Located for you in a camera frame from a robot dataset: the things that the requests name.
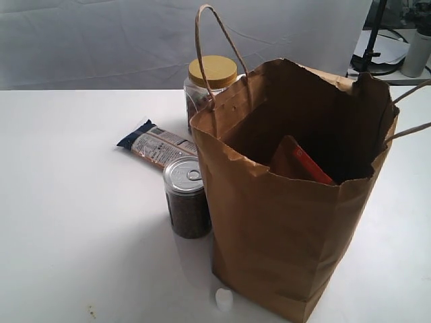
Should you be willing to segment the brown orange snack packet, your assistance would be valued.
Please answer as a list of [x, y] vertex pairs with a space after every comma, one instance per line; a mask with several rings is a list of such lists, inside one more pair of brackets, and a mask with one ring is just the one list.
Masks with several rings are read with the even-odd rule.
[[335, 182], [290, 135], [286, 135], [278, 145], [269, 164], [269, 171], [286, 178], [335, 185]]

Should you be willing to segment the dark can with pull-tab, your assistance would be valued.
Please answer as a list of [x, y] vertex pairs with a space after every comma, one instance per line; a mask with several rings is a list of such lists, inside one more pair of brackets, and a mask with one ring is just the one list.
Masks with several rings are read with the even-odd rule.
[[163, 180], [174, 233], [185, 239], [206, 236], [211, 219], [198, 157], [188, 155], [170, 162]]

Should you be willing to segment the large brown paper bag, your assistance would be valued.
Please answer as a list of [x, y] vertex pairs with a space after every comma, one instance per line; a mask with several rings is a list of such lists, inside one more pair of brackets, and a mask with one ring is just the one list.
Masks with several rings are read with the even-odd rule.
[[[190, 124], [213, 225], [213, 273], [305, 322], [354, 236], [399, 115], [389, 85], [276, 59], [213, 97]], [[290, 135], [335, 185], [269, 171]]]

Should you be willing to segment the dark blue snack packet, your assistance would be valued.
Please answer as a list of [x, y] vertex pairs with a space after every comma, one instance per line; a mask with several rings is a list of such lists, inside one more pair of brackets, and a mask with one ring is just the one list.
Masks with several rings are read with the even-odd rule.
[[197, 148], [192, 141], [160, 128], [150, 119], [123, 137], [117, 147], [160, 169], [180, 157], [197, 156]]

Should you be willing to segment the yellow lid plastic jar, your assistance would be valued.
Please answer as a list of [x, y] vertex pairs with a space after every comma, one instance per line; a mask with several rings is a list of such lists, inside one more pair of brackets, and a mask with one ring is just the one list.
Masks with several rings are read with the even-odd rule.
[[212, 108], [213, 97], [222, 93], [227, 87], [238, 81], [245, 74], [238, 73], [237, 64], [228, 57], [208, 55], [202, 57], [209, 89], [200, 70], [198, 59], [189, 64], [188, 77], [183, 83], [187, 110], [187, 128], [191, 135], [190, 121], [196, 113], [204, 108]]

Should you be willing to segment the small white bottle cap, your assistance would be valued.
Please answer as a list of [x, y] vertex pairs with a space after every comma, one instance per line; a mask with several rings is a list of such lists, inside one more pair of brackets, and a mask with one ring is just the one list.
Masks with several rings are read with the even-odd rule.
[[222, 312], [228, 312], [233, 306], [233, 293], [229, 289], [219, 288], [215, 293], [215, 303]]

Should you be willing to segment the black lamp stand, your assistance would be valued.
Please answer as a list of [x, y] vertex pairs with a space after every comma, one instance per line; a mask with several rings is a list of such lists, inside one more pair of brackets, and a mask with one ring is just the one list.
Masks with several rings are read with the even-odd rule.
[[[376, 44], [376, 39], [378, 36], [378, 32], [382, 28], [382, 20], [384, 16], [384, 12], [387, 6], [387, 1], [378, 1], [378, 5], [375, 9], [374, 16], [371, 18], [371, 31], [368, 39], [368, 43], [364, 49], [364, 53], [361, 57], [353, 54], [352, 59], [350, 61], [350, 65], [355, 72], [368, 72], [373, 76], [383, 76], [390, 75], [396, 72], [403, 64], [404, 58], [402, 58], [397, 63], [373, 63], [373, 58], [377, 58], [381, 56], [380, 52], [376, 52], [374, 50], [374, 46]], [[398, 37], [398, 41], [404, 44], [408, 44], [409, 42], [406, 40], [404, 36], [402, 36], [399, 32], [395, 31], [392, 28], [383, 26], [383, 30], [389, 31], [393, 35]]]

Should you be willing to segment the white backdrop cloth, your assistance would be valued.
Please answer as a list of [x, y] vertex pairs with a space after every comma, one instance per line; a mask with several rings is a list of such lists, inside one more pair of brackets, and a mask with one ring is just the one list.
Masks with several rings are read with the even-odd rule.
[[196, 57], [239, 52], [346, 73], [369, 1], [2, 1], [2, 89], [180, 89]]

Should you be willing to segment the white cylinder container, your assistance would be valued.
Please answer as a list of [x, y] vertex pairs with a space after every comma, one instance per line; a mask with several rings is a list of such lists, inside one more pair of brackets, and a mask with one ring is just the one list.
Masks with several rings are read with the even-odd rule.
[[407, 77], [419, 77], [430, 56], [430, 35], [416, 30], [409, 50], [401, 67], [401, 73]]

